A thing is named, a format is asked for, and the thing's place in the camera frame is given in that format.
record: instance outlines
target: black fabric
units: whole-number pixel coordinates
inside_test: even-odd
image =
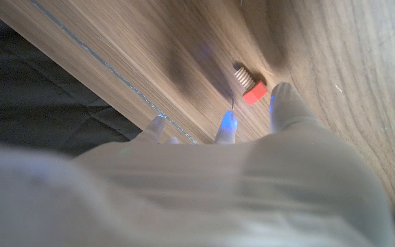
[[[140,131],[0,20],[0,142],[78,155]]]

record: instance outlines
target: glove finger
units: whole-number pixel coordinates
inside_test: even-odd
[[[236,140],[237,117],[232,110],[225,113],[224,119],[220,123],[214,143],[233,144]]]
[[[283,131],[295,123],[322,125],[297,90],[286,82],[272,90],[270,115],[271,133]]]
[[[165,119],[159,115],[149,123],[149,125],[140,134],[138,134],[132,141],[144,141],[156,144],[159,142],[163,134]]]
[[[170,137],[164,142],[164,144],[179,144],[179,141],[176,137]]]

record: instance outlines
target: white glove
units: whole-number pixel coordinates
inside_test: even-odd
[[[157,117],[79,165],[0,148],[0,246],[392,247],[389,200],[356,152],[289,84],[270,115],[272,134],[234,145],[156,144]],[[236,129],[228,111],[215,142]]]

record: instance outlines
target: red cap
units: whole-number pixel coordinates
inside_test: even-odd
[[[263,96],[265,96],[266,93],[266,85],[259,80],[252,87],[252,89],[243,94],[243,98],[245,99],[246,103],[248,103],[248,105],[252,105],[253,103],[259,101]]]

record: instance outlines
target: wooden surface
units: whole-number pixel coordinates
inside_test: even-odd
[[[231,89],[237,141],[269,132],[270,96],[247,106],[233,64],[268,90],[290,82],[380,176],[395,215],[394,0],[0,0],[0,18],[140,128],[158,112],[119,76],[199,143]]]

